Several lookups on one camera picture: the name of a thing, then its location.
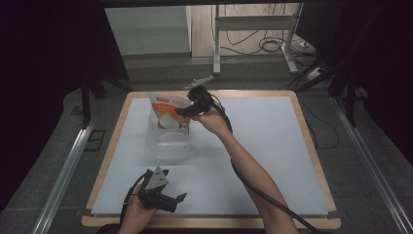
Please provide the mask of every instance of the hand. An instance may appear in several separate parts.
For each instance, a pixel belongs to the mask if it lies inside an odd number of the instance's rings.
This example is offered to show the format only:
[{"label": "hand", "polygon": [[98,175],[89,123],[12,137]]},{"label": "hand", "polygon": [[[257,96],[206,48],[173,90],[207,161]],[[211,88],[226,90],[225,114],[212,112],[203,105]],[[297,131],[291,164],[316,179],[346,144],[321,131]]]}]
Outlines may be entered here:
[{"label": "hand", "polygon": [[219,137],[231,133],[228,129],[227,123],[222,118],[219,111],[214,107],[212,107],[207,113],[204,113],[203,115],[193,116],[191,117],[191,119],[194,121],[199,121],[208,131],[216,134]]},{"label": "hand", "polygon": [[149,221],[155,215],[157,209],[145,209],[137,196],[140,184],[138,184],[128,201],[128,207],[125,212],[124,221],[118,234],[137,234],[148,225]]}]

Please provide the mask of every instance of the metal frame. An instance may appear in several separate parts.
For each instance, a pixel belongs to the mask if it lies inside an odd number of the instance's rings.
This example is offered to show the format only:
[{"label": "metal frame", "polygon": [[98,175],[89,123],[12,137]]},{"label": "metal frame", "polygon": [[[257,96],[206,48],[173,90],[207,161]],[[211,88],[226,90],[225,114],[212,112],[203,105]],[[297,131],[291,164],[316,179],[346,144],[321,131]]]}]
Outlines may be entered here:
[{"label": "metal frame", "polygon": [[64,193],[66,192],[67,186],[73,176],[77,163],[79,162],[79,158],[82,155],[83,149],[85,148],[93,127],[94,118],[91,119],[91,122],[86,129],[79,132],[76,141],[67,156],[66,162],[58,175],[52,192],[50,193],[49,198],[36,221],[33,231],[31,232],[32,234],[48,233],[53,219],[55,218],[58,206],[60,205]]},{"label": "metal frame", "polygon": [[344,127],[349,132],[350,137],[364,163],[365,168],[370,173],[373,182],[376,185],[377,190],[379,190],[386,206],[388,207],[390,213],[393,216],[394,222],[400,230],[401,234],[411,234],[413,233],[413,225],[407,215],[406,210],[401,205],[394,191],[387,182],[385,176],[382,174],[380,168],[378,167],[373,155],[371,155],[367,146],[364,143],[361,135],[358,133],[357,128],[353,127],[352,123],[348,120],[345,114],[345,106],[339,97],[332,97],[332,101],[337,108],[337,112],[343,122]]},{"label": "metal frame", "polygon": [[243,30],[288,30],[285,43],[282,43],[282,54],[291,74],[298,74],[297,66],[291,56],[289,47],[297,26],[302,3],[298,4],[292,16],[249,16],[249,17],[220,17],[219,5],[215,5],[215,47],[213,50],[213,74],[221,73],[221,55],[219,46],[220,31]]}]

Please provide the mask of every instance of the black cloth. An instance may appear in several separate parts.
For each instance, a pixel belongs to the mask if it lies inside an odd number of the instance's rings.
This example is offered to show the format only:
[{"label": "black cloth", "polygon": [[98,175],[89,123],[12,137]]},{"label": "black cloth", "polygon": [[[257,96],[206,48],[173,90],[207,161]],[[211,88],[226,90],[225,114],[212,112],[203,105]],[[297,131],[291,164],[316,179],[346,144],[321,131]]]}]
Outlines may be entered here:
[{"label": "black cloth", "polygon": [[365,109],[413,165],[413,2],[387,1],[356,57]]},{"label": "black cloth", "polygon": [[106,224],[97,230],[96,234],[116,234],[121,228],[120,224]]},{"label": "black cloth", "polygon": [[3,210],[54,131],[64,97],[81,87],[82,77],[128,75],[103,8],[1,1],[0,51]]}]

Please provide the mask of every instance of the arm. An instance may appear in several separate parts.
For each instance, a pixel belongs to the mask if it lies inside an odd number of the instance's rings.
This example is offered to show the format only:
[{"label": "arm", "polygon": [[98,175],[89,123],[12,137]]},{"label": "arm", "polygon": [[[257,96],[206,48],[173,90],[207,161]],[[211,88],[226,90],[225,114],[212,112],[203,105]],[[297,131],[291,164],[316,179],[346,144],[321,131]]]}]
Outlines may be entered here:
[{"label": "arm", "polygon": [[[228,151],[234,165],[247,181],[254,184],[256,188],[286,206],[286,202],[273,179],[236,140],[236,138],[228,130],[225,121],[219,115],[217,110],[212,108],[208,113],[194,116],[192,119],[195,121],[200,121],[207,130],[219,137]],[[288,214],[284,213],[272,204],[269,204],[269,202],[259,197],[248,188],[246,191],[263,219],[267,234],[298,234],[298,230],[295,227],[292,218]]]}]

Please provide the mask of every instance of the wall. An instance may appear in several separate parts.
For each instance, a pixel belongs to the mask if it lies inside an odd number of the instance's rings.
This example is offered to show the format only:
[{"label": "wall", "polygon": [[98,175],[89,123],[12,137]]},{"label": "wall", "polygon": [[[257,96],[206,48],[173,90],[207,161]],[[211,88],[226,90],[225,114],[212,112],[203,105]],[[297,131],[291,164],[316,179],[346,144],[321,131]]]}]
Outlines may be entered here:
[{"label": "wall", "polygon": [[125,55],[190,52],[189,7],[106,9],[119,50]]}]

